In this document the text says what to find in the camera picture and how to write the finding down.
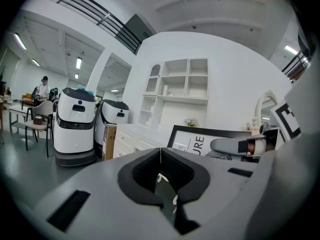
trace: ceiling light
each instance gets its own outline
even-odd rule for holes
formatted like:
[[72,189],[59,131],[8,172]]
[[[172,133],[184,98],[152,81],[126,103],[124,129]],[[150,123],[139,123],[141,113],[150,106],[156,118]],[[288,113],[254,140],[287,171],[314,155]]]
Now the ceiling light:
[[21,41],[20,36],[19,36],[17,33],[15,33],[15,34],[14,34],[14,37],[15,37],[15,39],[18,41],[18,43],[20,44],[20,46],[21,46],[23,49],[26,50],[27,48],[25,47],[24,43]]
[[287,51],[289,51],[290,53],[293,53],[294,55],[297,55],[298,52],[295,49],[292,49],[290,46],[286,46],[284,47],[284,49],[286,49]]
[[33,58],[32,61],[34,62],[34,64],[36,64],[38,67],[40,67],[40,64],[38,62],[36,62],[36,60]]
[[80,66],[81,66],[81,62],[82,62],[82,58],[77,58],[76,59],[76,65],[75,65],[75,67],[79,70],[80,69]]

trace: gray floor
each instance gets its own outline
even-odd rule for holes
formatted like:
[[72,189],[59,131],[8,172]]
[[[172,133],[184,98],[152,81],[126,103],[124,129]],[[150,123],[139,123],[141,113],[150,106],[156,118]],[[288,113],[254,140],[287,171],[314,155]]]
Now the gray floor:
[[2,179],[13,199],[30,208],[33,208],[49,191],[83,169],[83,167],[64,168],[56,165],[52,140],[49,140],[49,158],[47,158],[45,139],[36,142],[34,137],[28,136],[29,150],[26,151],[23,134],[10,133],[6,130],[0,132],[4,142],[2,147],[0,145]]

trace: railing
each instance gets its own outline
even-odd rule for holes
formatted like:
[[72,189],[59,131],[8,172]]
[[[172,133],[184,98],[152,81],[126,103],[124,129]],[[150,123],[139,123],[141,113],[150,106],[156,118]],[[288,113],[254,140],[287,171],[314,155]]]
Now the railing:
[[282,72],[290,79],[291,83],[294,83],[303,74],[308,63],[307,58],[299,51]]
[[141,41],[116,16],[93,0],[53,0],[89,19],[91,22],[121,40],[134,54],[137,53]]

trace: striped object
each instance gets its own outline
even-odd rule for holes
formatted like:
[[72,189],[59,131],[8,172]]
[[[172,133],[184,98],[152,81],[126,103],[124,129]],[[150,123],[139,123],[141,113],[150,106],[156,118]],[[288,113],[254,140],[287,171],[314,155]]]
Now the striped object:
[[219,153],[216,151],[209,151],[208,154],[205,155],[207,158],[216,158],[216,159],[221,159],[221,160],[232,160],[232,157],[228,154],[224,153]]

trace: ceiling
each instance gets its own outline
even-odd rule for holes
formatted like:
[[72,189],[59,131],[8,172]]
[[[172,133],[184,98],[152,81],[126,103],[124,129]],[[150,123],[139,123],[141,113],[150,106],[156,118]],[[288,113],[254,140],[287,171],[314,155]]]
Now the ceiling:
[[[198,32],[219,36],[242,44],[261,54],[279,69],[288,64],[293,54],[284,47],[297,41],[298,26],[291,18],[293,10],[281,0],[131,0],[145,11],[150,21],[156,17],[161,31]],[[288,7],[290,14],[279,7]],[[277,37],[273,38],[277,22]]]
[[[27,50],[22,49],[14,33],[18,33]],[[21,12],[8,28],[5,44],[20,58],[35,59],[42,68],[54,71],[86,85],[103,47],[86,36],[65,30],[64,26],[29,12]],[[82,58],[80,70],[77,58]],[[117,89],[122,94],[131,66],[112,54],[107,61],[98,88],[103,91]]]

